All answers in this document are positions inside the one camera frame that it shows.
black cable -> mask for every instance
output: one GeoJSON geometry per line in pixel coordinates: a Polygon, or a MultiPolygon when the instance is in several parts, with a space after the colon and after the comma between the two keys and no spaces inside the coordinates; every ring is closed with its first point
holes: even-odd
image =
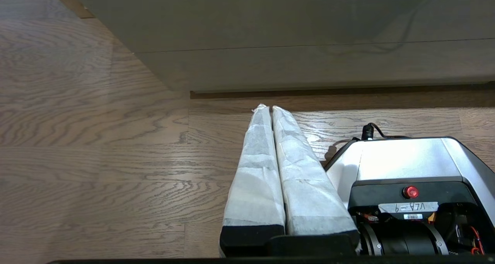
{"type": "Polygon", "coordinates": [[[368,126],[372,126],[373,128],[375,128],[383,138],[410,138],[408,136],[403,136],[403,135],[385,135],[383,134],[382,130],[380,130],[378,125],[375,123],[368,123],[368,126]]]}

barcode sticker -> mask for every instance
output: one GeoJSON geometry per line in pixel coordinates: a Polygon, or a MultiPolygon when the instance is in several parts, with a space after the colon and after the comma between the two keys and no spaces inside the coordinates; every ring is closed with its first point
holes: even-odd
{"type": "Polygon", "coordinates": [[[422,220],[423,214],[404,214],[404,220],[422,220]]]}

wire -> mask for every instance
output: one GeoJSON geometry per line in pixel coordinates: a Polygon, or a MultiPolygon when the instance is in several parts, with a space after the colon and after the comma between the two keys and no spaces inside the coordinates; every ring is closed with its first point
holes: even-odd
{"type": "Polygon", "coordinates": [[[375,123],[369,123],[368,124],[369,126],[372,126],[373,128],[375,128],[378,133],[383,137],[383,138],[410,138],[408,136],[403,136],[403,135],[385,135],[383,134],[382,130],[380,130],[380,128],[378,127],[377,124],[375,123]]]}
{"type": "Polygon", "coordinates": [[[477,249],[481,252],[482,255],[485,255],[485,250],[483,249],[483,244],[481,243],[480,234],[478,233],[478,231],[474,227],[470,227],[470,228],[473,230],[474,235],[476,236],[475,240],[478,242],[478,246],[479,246],[479,248],[476,248],[476,247],[472,248],[471,253],[473,253],[474,249],[477,249]]]}

